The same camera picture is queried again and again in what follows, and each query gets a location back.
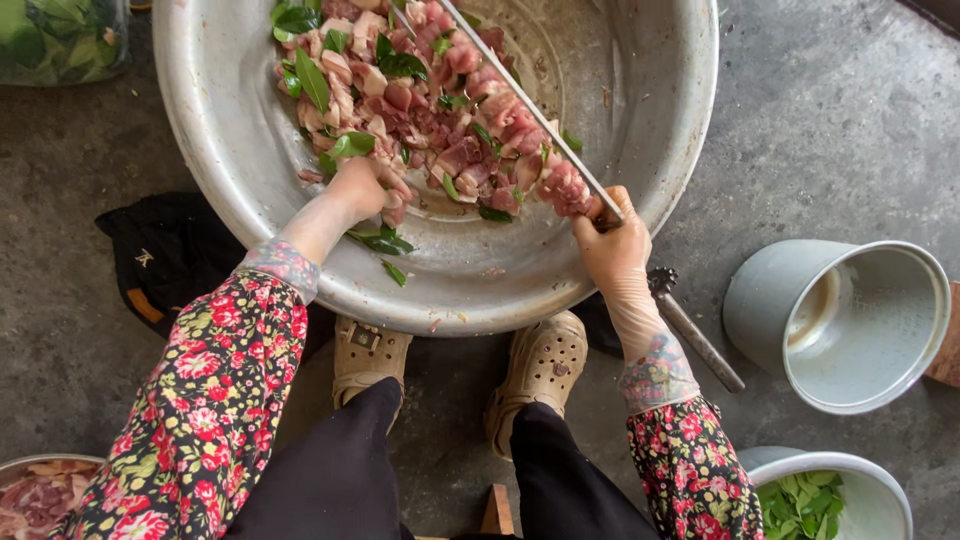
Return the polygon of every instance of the floral shirt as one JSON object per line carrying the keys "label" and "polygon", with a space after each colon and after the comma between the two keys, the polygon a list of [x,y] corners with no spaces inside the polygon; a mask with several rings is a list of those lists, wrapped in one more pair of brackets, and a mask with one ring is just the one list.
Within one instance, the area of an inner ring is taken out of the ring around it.
{"label": "floral shirt", "polygon": [[[272,244],[183,310],[107,466],[49,538],[227,531],[270,459],[306,336],[303,298],[315,294],[316,267]],[[703,398],[635,414],[627,429],[663,538],[762,540],[753,486]]]}

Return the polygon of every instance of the bag of leaves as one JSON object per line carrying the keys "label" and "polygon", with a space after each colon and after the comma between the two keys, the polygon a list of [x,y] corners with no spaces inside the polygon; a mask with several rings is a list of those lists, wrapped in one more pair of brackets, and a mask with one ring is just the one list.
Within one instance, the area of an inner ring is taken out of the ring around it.
{"label": "bag of leaves", "polygon": [[62,86],[119,73],[126,0],[0,0],[0,84]]}

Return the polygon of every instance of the large metal basin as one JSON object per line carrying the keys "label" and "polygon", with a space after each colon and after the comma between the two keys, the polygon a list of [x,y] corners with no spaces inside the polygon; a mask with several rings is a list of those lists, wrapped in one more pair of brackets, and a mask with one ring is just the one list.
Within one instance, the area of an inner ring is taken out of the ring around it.
{"label": "large metal basin", "polygon": [[[234,234],[269,238],[315,193],[315,166],[293,100],[276,90],[272,0],[164,0],[154,7],[156,69],[187,165]],[[465,1],[503,26],[524,87],[585,142],[604,184],[630,189],[653,232],[677,204],[710,118],[717,75],[714,0]],[[605,89],[609,95],[605,99]],[[423,191],[400,232],[419,247],[391,258],[413,273],[400,288],[378,255],[342,240],[318,302],[394,330],[462,336],[531,324],[586,298],[568,220],[528,204],[513,224],[466,215]]]}

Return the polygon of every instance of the gloved hand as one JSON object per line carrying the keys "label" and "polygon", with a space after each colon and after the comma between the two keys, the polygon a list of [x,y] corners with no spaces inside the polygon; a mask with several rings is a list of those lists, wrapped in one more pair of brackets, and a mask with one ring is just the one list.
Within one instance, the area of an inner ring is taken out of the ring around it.
{"label": "gloved hand", "polygon": [[589,215],[571,218],[573,235],[623,345],[620,393],[628,412],[637,414],[693,398],[700,394],[700,385],[693,379],[680,342],[660,318],[647,286],[650,232],[636,215],[625,187],[609,187],[607,193],[623,210],[623,225],[599,233],[591,219],[603,206],[595,201]]}
{"label": "gloved hand", "polygon": [[239,270],[257,270],[289,283],[305,304],[317,297],[320,266],[337,240],[375,216],[387,201],[381,165],[367,158],[343,163],[324,191],[306,204],[277,236],[247,252]]}

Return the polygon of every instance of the foot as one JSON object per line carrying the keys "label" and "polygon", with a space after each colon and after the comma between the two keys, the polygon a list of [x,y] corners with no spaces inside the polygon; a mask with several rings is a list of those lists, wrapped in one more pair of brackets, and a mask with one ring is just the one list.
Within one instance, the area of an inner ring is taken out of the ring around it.
{"label": "foot", "polygon": [[353,396],[388,377],[399,381],[402,391],[407,347],[413,338],[408,333],[383,330],[338,315],[333,348],[333,408],[341,408]]}
{"label": "foot", "polygon": [[587,331],[569,311],[516,331],[507,379],[493,390],[484,412],[487,438],[497,457],[513,461],[510,436],[514,433],[514,417],[525,405],[550,405],[564,417],[566,399],[585,363]]}

